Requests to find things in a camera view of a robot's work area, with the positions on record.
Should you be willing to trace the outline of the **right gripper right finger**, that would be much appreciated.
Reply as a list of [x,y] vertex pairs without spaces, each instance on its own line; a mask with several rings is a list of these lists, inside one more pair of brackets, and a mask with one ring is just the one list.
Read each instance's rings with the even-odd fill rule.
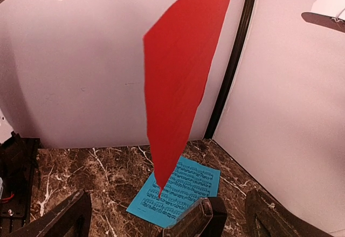
[[253,189],[247,193],[245,216],[249,236],[330,236],[301,220],[261,190]]

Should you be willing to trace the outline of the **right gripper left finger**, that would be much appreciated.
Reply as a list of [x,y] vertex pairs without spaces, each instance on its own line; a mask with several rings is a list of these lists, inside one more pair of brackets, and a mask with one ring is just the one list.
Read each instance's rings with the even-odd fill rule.
[[79,190],[39,219],[7,236],[88,236],[91,217],[91,196]]

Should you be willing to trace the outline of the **black metronome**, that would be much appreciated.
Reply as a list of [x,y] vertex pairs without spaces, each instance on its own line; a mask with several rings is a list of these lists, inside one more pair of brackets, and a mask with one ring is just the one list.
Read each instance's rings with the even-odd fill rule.
[[161,230],[158,236],[221,236],[227,220],[225,203],[220,197],[199,198],[179,216],[177,223]]

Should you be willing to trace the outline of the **red sheet music paper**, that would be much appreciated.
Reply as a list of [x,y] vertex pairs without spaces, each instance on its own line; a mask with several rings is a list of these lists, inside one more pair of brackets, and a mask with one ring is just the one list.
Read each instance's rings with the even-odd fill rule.
[[177,0],[143,38],[147,136],[164,189],[187,144],[230,0]]

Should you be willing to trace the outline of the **white music stand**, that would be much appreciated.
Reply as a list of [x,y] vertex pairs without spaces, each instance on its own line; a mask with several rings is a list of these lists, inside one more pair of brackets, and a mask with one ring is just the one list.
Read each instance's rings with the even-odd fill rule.
[[344,33],[344,0],[316,0],[301,17],[307,23]]

